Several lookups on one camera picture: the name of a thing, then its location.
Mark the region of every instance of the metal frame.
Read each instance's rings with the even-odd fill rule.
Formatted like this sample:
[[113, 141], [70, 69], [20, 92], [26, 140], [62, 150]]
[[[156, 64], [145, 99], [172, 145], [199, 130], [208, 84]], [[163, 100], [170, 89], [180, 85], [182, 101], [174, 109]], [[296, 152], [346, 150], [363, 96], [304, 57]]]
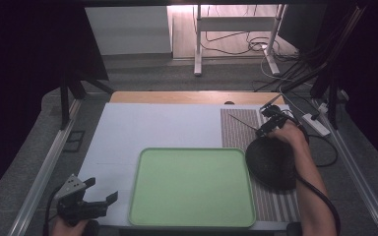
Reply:
[[273, 17], [204, 17], [201, 16], [201, 5], [198, 5], [196, 19], [195, 76], [202, 75], [201, 32], [203, 31], [270, 31], [269, 43], [263, 47], [269, 66], [274, 76], [280, 73], [273, 57], [273, 43], [281, 24], [284, 5], [281, 5]]
[[45, 187], [47, 186], [48, 180], [51, 177], [54, 166], [57, 163], [60, 152], [62, 151], [69, 133], [73, 128], [81, 104], [81, 100], [75, 99], [73, 101], [72, 106], [70, 107], [71, 119], [66, 124], [65, 129], [60, 130], [56, 138], [54, 139], [50, 151], [45, 157], [45, 160], [42, 163], [34, 182], [32, 183], [30, 191], [27, 194], [27, 197], [24, 200], [24, 203], [21, 206], [21, 209], [18, 212], [18, 215], [15, 218], [8, 235], [24, 235], [26, 233], [27, 228], [29, 227], [32, 220], [33, 213], [38, 206], [39, 200], [41, 199]]
[[[316, 107], [319, 106], [315, 100], [313, 100], [313, 103]], [[321, 115], [320, 117], [324, 125], [330, 130], [336, 147], [339, 150], [343, 164], [354, 182], [358, 193], [366, 204], [367, 209], [373, 217], [374, 223], [378, 227], [378, 198], [368, 184], [367, 180], [364, 178], [364, 175], [355, 162], [354, 157], [347, 147], [347, 144], [344, 142], [341, 133], [331, 125], [329, 119], [325, 115]]]

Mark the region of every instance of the aluminum rail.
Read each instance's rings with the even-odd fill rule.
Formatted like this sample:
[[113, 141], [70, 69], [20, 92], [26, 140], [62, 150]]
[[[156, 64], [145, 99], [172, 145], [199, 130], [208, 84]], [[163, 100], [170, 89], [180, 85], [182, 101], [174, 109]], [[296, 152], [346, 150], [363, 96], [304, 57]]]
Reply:
[[[313, 103], [316, 107], [319, 107], [319, 104], [313, 100]], [[354, 182], [357, 191], [359, 192], [362, 200], [366, 204], [367, 209], [369, 210], [373, 220], [378, 227], [378, 198], [375, 195], [374, 191], [370, 187], [360, 168], [354, 160], [349, 148], [347, 147], [345, 141], [343, 140], [342, 135], [338, 130], [335, 130], [331, 125], [330, 121], [325, 115], [321, 115], [321, 120], [323, 124], [330, 130], [332, 138], [339, 149], [340, 157], [343, 160], [343, 163]]]
[[69, 137], [70, 131], [73, 128], [81, 104], [81, 100], [73, 100], [70, 107], [70, 121], [67, 123], [66, 128], [64, 130], [60, 130], [54, 139], [54, 142], [47, 156], [45, 157], [45, 160], [43, 161], [34, 182], [32, 183], [30, 191], [27, 194], [27, 197], [24, 200], [24, 203], [21, 206], [8, 235], [24, 235], [26, 233], [35, 209], [39, 203], [39, 200], [41, 199], [42, 193], [44, 192], [51, 173], [53, 172], [54, 166], [57, 163], [60, 152], [63, 149], [63, 146]]

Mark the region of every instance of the floor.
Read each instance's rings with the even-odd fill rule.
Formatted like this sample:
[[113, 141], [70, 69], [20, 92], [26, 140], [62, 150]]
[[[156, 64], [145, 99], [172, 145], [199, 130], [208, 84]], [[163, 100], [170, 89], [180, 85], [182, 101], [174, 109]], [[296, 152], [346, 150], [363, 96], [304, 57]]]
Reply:
[[[201, 16], [274, 17], [277, 8], [277, 5], [203, 5]], [[172, 16], [173, 58], [193, 58], [196, 48], [197, 6], [171, 6], [167, 8], [167, 12]], [[206, 58], [262, 56], [260, 43], [267, 43], [269, 36], [269, 31], [202, 32], [202, 55]], [[278, 36], [274, 49], [278, 54], [297, 53], [296, 48]]]

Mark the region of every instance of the green tray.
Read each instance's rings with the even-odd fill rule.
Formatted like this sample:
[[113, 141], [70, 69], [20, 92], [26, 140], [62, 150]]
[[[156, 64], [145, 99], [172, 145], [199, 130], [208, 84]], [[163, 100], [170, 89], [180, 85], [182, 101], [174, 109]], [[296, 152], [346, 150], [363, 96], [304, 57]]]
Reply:
[[140, 226], [251, 226], [256, 215], [244, 152], [144, 149], [129, 220]]

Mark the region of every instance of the human hand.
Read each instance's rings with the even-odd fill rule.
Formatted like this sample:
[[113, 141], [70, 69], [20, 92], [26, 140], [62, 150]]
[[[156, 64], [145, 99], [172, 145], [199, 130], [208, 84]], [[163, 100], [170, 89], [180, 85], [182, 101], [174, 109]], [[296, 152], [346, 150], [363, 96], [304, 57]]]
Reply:
[[277, 138], [291, 146], [297, 143], [306, 142], [303, 132], [290, 120], [286, 120], [281, 129], [276, 129], [269, 133], [268, 137]]
[[81, 220], [76, 226], [70, 226], [66, 221], [57, 216], [53, 227], [52, 236], [81, 236], [88, 220]]

